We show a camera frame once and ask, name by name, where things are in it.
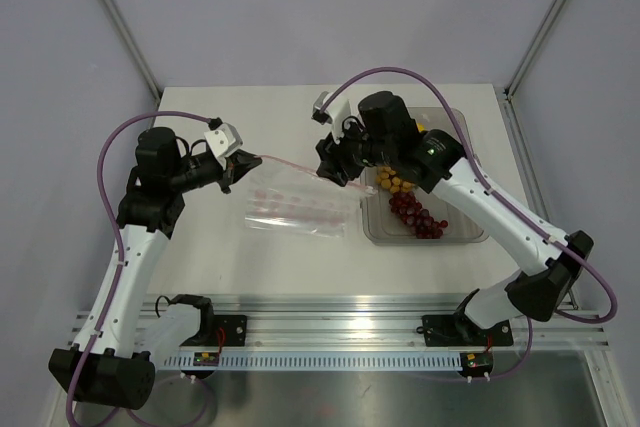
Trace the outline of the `red grape bunch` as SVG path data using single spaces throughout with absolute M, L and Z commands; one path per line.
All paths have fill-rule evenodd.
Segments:
M 417 239 L 441 239 L 449 226 L 447 220 L 434 218 L 412 192 L 392 193 L 389 207 Z

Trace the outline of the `aluminium frame post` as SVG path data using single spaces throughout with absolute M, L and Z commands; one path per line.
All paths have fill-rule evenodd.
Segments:
M 514 99 L 524 83 L 527 74 L 535 64 L 569 2 L 570 0 L 552 0 L 549 4 L 514 73 L 504 88 L 504 96 L 508 101 Z
M 116 0 L 98 0 L 108 18 L 113 31 L 119 38 L 126 50 L 135 70 L 144 81 L 156 106 L 160 105 L 163 89 L 141 50 L 135 36 L 133 35 L 128 22 L 125 19 Z

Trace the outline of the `left small circuit board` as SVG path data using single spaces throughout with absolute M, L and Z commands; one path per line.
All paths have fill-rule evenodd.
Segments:
M 217 367 L 219 361 L 220 355 L 216 352 L 196 352 L 194 354 L 193 365 L 199 367 Z

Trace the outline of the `aluminium mounting rail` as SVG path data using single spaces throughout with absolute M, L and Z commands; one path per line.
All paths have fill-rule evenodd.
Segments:
M 159 371 L 439 371 L 452 372 L 474 354 L 506 354 L 509 364 L 527 351 L 606 351 L 601 326 L 573 323 L 561 316 L 547 323 L 510 321 L 496 339 L 478 346 L 429 346 L 433 316 L 455 309 L 456 295 L 232 296 L 211 298 L 217 316 L 243 315 L 235 334 L 241 346 L 178 347 L 164 354 Z M 203 354 L 219 352 L 218 362 Z

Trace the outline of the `left aluminium frame post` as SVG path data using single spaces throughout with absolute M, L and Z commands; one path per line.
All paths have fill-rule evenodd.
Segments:
M 144 81 L 156 106 L 160 105 L 163 89 L 141 50 L 135 36 L 133 35 L 128 22 L 125 19 L 116 0 L 98 0 L 108 18 L 113 31 L 119 38 L 126 50 L 135 70 Z

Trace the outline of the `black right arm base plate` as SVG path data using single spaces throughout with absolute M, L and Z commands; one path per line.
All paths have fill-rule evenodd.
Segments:
M 427 347 L 511 347 L 514 345 L 511 325 L 502 321 L 489 329 L 474 324 L 464 326 L 453 314 L 424 315 L 415 332 Z

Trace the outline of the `right aluminium frame post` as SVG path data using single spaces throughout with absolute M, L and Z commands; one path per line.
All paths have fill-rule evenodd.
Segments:
M 527 74 L 535 64 L 569 2 L 570 0 L 552 0 L 549 4 L 514 73 L 504 88 L 504 96 L 508 101 L 514 99 L 524 83 Z

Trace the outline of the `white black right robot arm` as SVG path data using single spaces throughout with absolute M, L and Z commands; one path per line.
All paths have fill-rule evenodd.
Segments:
M 437 344 L 480 346 L 495 338 L 503 322 L 553 316 L 593 248 L 588 234 L 547 226 L 491 187 L 461 142 L 439 129 L 420 130 L 403 99 L 390 91 L 364 98 L 356 115 L 344 95 L 332 99 L 324 92 L 312 118 L 331 128 L 316 146 L 320 177 L 345 186 L 367 167 L 391 167 L 469 217 L 516 262 L 518 273 L 472 291 L 454 313 L 435 322 Z

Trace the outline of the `right small circuit board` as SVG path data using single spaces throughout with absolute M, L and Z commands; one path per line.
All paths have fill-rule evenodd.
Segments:
M 464 353 L 461 355 L 462 370 L 466 375 L 483 376 L 490 373 L 494 366 L 494 357 L 491 352 Z

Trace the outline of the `clear grey plastic bin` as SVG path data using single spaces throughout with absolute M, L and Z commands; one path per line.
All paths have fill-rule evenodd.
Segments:
M 407 107 L 415 122 L 422 123 L 427 130 L 438 129 L 447 132 L 460 142 L 453 124 L 442 107 Z M 447 220 L 448 228 L 441 239 L 417 239 L 400 220 L 391 213 L 391 194 L 375 182 L 378 167 L 363 171 L 361 180 L 367 186 L 375 187 L 378 193 L 362 202 L 363 230 L 366 237 L 377 246 L 435 246 L 445 244 L 469 244 L 483 242 L 488 237 L 484 230 L 455 207 L 414 188 L 414 193 L 423 207 L 437 220 Z

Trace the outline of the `small circuit board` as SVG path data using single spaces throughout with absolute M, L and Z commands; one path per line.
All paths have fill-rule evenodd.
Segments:
M 494 357 L 491 352 L 464 353 L 461 355 L 462 370 L 466 375 L 483 376 L 490 373 L 494 366 Z
M 193 365 L 199 367 L 217 367 L 219 361 L 220 355 L 216 352 L 196 352 L 194 354 Z

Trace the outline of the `clear red-dotted zip bag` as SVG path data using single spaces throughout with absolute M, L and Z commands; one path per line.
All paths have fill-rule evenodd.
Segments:
M 345 235 L 361 202 L 375 187 L 349 181 L 340 187 L 304 166 L 264 155 L 247 179 L 245 225 L 249 228 L 326 238 Z

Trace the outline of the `brown longan bunch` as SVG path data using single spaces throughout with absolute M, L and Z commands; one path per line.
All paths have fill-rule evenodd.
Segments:
M 398 172 L 389 166 L 379 166 L 377 168 L 375 182 L 383 190 L 391 194 L 408 193 L 415 187 L 413 183 L 401 178 Z

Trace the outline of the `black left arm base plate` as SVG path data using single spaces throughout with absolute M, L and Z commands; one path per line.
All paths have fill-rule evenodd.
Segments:
M 189 334 L 181 347 L 217 348 L 219 342 L 222 347 L 243 347 L 246 342 L 248 317 L 246 315 L 215 314 L 212 320 L 198 319 L 194 328 L 189 328 Z

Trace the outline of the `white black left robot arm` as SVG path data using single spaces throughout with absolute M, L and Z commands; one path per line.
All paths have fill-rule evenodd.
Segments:
M 178 294 L 144 333 L 136 332 L 152 273 L 184 210 L 186 193 L 217 184 L 229 193 L 261 159 L 242 150 L 236 128 L 214 119 L 205 149 L 182 153 L 175 132 L 154 127 L 138 138 L 136 164 L 115 218 L 113 254 L 88 319 L 49 370 L 71 403 L 137 410 L 149 398 L 157 368 L 179 347 L 227 340 L 212 302 Z

